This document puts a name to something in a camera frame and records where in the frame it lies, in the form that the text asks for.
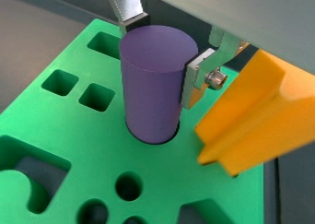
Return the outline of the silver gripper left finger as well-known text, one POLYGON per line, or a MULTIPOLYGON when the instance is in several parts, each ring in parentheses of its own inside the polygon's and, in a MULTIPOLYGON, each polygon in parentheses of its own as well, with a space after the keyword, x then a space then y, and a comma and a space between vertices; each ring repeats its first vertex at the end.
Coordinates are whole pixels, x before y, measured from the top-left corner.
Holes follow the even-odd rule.
POLYGON ((144 12, 140 0, 108 0, 117 17, 120 33, 148 26, 149 15, 144 12))

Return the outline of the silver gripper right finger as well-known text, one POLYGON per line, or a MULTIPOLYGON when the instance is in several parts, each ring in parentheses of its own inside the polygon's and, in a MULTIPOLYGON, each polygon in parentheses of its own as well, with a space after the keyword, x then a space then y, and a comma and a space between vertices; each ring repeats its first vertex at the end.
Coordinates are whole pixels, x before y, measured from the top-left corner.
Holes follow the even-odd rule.
POLYGON ((244 50, 248 42, 212 26, 208 48, 185 64, 181 88, 181 107, 191 109, 204 95, 205 88, 219 90, 228 79, 221 66, 244 50))

